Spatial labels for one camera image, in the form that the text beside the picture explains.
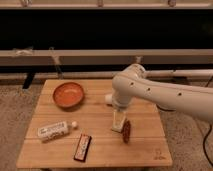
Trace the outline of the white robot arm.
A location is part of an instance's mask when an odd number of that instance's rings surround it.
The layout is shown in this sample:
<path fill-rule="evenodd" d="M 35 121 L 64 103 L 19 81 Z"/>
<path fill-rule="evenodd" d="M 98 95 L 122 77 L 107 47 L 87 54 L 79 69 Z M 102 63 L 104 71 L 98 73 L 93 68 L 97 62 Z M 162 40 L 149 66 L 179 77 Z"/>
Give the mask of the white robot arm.
<path fill-rule="evenodd" d="M 125 109 L 133 97 L 171 108 L 213 125 L 213 88 L 151 81 L 142 65 L 131 64 L 112 79 L 112 105 Z"/>

